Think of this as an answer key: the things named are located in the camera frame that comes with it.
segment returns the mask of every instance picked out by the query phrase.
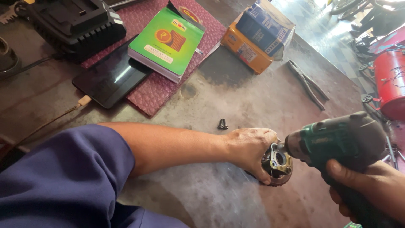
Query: cordless drill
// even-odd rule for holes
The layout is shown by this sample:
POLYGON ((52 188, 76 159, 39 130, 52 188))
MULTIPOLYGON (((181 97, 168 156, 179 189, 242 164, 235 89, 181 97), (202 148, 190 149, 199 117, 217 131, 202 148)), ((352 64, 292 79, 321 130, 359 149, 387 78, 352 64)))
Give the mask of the cordless drill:
POLYGON ((278 151, 306 162, 322 173, 323 179, 340 195, 358 222, 365 228, 401 227, 362 194, 329 177, 326 162, 336 159, 347 168, 364 173, 368 165, 381 160, 386 134, 381 125, 367 115, 356 112, 304 126, 289 134, 277 145, 278 151))

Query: blue shirt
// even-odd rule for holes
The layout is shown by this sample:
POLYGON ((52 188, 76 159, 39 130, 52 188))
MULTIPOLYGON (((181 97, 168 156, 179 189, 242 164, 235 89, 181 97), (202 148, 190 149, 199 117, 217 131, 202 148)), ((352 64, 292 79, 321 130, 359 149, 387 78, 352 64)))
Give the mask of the blue shirt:
POLYGON ((113 129, 60 132, 0 173, 0 227, 186 228, 116 199, 135 165, 113 129))

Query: stained metal surface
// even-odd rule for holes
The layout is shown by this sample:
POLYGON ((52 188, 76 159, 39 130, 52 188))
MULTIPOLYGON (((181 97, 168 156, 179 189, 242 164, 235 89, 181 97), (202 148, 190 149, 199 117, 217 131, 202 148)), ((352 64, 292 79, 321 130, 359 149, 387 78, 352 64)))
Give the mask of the stained metal surface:
MULTIPOLYGON (((226 26, 251 2, 199 1, 226 26)), ((53 51, 24 22, 0 27, 0 36, 22 58, 23 65, 53 51)), ((83 96, 71 79, 83 69, 51 60, 0 82, 0 134, 17 140, 83 96)), ((102 121, 135 121, 222 134, 238 127, 269 127, 283 139, 316 121, 361 110, 359 88, 336 67, 296 36, 283 62, 254 75, 220 47, 151 120, 122 101, 105 110, 95 103, 51 124, 27 144, 32 148, 63 129, 102 121), (321 112, 285 65, 293 59, 331 98, 321 112), (229 130, 220 131, 225 118, 229 130)), ((178 166, 130 180, 119 197, 177 217, 190 227, 343 227, 342 217, 319 171, 294 159, 291 179, 281 187, 257 180, 229 163, 178 166)))

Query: pliers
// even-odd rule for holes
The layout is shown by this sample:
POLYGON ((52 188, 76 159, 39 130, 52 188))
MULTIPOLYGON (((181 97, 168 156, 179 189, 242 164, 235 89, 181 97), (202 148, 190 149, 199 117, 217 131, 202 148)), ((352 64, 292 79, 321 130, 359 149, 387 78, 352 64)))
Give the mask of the pliers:
POLYGON ((325 110, 325 106, 318 100, 318 98, 316 98, 316 96, 313 94, 311 88, 308 85, 308 82, 314 86, 316 88, 316 90, 318 90, 318 92, 327 100, 329 101, 330 98, 328 97, 328 95, 326 95, 326 93, 321 89, 321 87, 319 87, 319 85, 317 85, 312 79, 310 79, 302 70, 301 68, 294 63, 294 61, 289 60, 287 62, 288 67, 290 68, 290 70, 292 72, 295 72, 298 75, 299 80, 302 82, 302 84, 304 85, 307 93, 309 94, 309 96, 312 98, 312 100, 324 111, 325 110))

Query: battery charger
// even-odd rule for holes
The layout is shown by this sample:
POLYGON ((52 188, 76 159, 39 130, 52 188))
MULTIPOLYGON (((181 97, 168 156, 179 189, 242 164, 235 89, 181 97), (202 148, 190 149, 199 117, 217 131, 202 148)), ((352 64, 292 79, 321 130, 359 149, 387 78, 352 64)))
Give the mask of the battery charger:
POLYGON ((102 0, 36 0, 27 14, 43 39, 76 63, 126 35, 119 15, 102 0))

